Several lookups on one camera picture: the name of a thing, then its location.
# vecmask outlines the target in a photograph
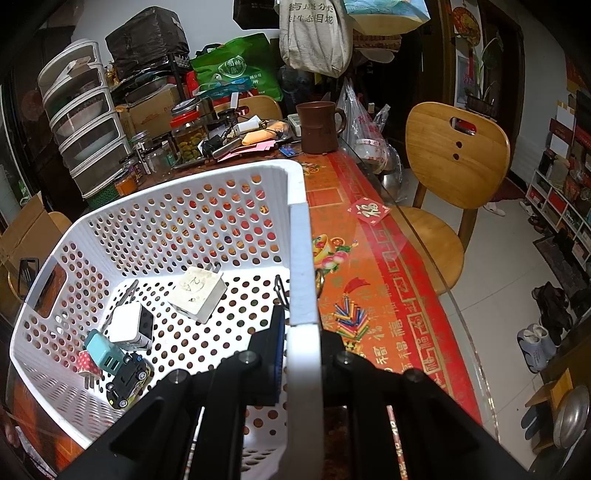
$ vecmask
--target white plastic basket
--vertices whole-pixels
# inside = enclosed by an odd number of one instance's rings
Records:
[[[86,448],[121,412],[106,401],[110,375],[84,389],[76,354],[136,278],[130,300],[154,314],[154,344],[144,353],[154,366],[151,389],[171,370],[205,371],[246,349],[250,335],[268,327],[279,274],[290,288],[288,361],[279,404],[248,407],[242,475],[270,478],[280,468],[282,478],[319,478],[322,386],[310,239],[303,172],[291,160],[223,168],[123,198],[79,219],[56,246],[19,315],[11,360],[45,411]],[[221,263],[228,290],[198,325],[167,296],[187,265],[208,262]],[[56,265],[67,278],[43,318],[34,308]]]

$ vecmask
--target white tiled floor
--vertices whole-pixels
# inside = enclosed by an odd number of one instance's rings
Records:
[[[407,170],[404,189],[408,197],[401,204],[411,205],[417,181]],[[531,290],[556,277],[533,245],[541,238],[527,222],[518,200],[504,200],[499,217],[480,209],[459,282],[452,289],[462,316],[480,356],[491,389],[501,444],[526,468],[535,456],[520,426],[526,412],[524,403],[541,386],[525,366],[517,345],[517,332],[536,323],[540,311]],[[423,208],[457,231],[462,211],[431,192]],[[485,427],[492,432],[490,422]]]

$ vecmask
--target green shopping bag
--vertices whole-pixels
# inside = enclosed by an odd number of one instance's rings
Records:
[[[220,80],[231,82],[248,76],[260,95],[268,95],[278,102],[283,98],[277,83],[271,47],[264,33],[230,40],[191,60],[191,66],[202,87]]]

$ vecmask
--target brown mug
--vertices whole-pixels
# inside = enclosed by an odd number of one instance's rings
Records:
[[[301,149],[305,153],[323,154],[339,148],[339,135],[347,126],[347,116],[334,102],[309,102],[295,106],[300,116]],[[339,130],[335,113],[341,118]]]

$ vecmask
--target potted plant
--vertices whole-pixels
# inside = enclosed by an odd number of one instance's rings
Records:
[[[495,106],[493,102],[487,101],[487,97],[491,92],[491,87],[497,83],[496,80],[490,83],[488,87],[482,92],[481,83],[483,83],[484,69],[492,70],[496,68],[500,62],[500,56],[503,52],[503,41],[499,36],[499,32],[491,39],[482,50],[481,58],[478,58],[474,52],[474,61],[476,63],[474,83],[476,84],[476,94],[466,89],[466,108],[472,112],[480,115],[490,117],[494,112]]]

